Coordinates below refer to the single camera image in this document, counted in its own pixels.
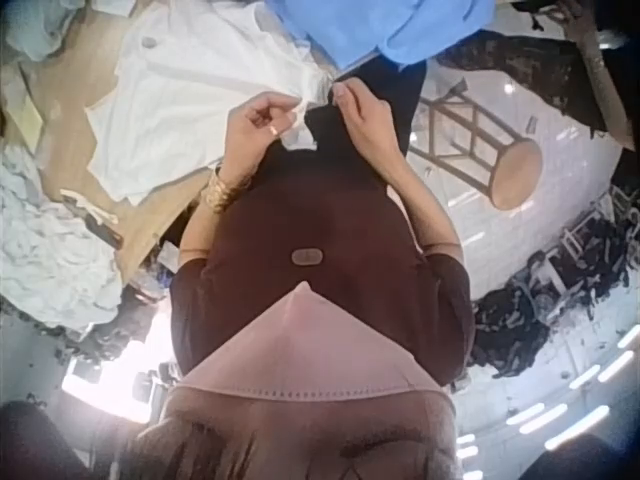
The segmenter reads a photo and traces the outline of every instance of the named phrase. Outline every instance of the forearm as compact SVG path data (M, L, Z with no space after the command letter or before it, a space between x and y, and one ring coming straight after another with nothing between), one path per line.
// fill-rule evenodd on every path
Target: forearm
M187 223L180 241L180 266L195 258L207 258L213 244L220 215L200 202Z
M578 44L578 49L582 54L591 88L609 134L623 147L635 150L624 105L604 63L595 36Z
M424 253L444 253L462 263L460 239L447 212L404 158L395 164L385 178L402 199Z

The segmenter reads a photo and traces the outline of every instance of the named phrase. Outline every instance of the gold bracelet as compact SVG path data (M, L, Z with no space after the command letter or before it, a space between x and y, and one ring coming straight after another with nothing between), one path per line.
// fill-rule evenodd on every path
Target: gold bracelet
M209 178L209 183L200 194L201 200L215 213L224 212L249 183L243 182L240 187L231 188L218 177L214 171Z

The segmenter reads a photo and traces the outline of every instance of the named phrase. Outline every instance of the woman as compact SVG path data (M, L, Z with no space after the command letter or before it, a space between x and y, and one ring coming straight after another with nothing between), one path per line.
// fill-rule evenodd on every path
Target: woman
M458 478L442 387L474 323L453 225L404 158L424 76L375 59L336 83L307 114L317 151L276 141L297 99L230 113L171 285L185 377L120 478Z

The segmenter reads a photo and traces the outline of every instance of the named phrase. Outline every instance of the blue fabric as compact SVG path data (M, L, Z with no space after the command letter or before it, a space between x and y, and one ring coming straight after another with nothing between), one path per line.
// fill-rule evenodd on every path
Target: blue fabric
M340 69L374 51L401 65L440 53L489 23L495 0L266 0L291 34Z

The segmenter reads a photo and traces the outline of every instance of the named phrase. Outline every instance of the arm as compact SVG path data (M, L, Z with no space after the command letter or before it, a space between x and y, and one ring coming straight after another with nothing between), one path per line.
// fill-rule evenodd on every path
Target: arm
M189 260L209 256L219 218L220 214L216 213L206 202L200 202L182 234L178 258L180 266Z
M583 6L576 0L561 0L557 7L561 17L556 17L555 11L548 17L562 24L567 39L578 47L609 134L624 148L635 151L631 123L598 45L592 2L586 1Z
M453 223L398 147L389 104L376 98L357 78L336 83L333 93L351 141L402 199L425 255L445 254L462 263L462 247Z
M291 128L295 121L291 110L298 103L297 98L265 92L229 113L222 167L212 175L182 234L180 266L209 256L220 215L248 184L267 147Z
M577 46L609 134L624 148L635 151L627 113L604 63L597 40L594 37L593 41L585 41Z
M402 158L388 182L404 203L411 226L425 255L444 254L464 263L453 222L429 188Z

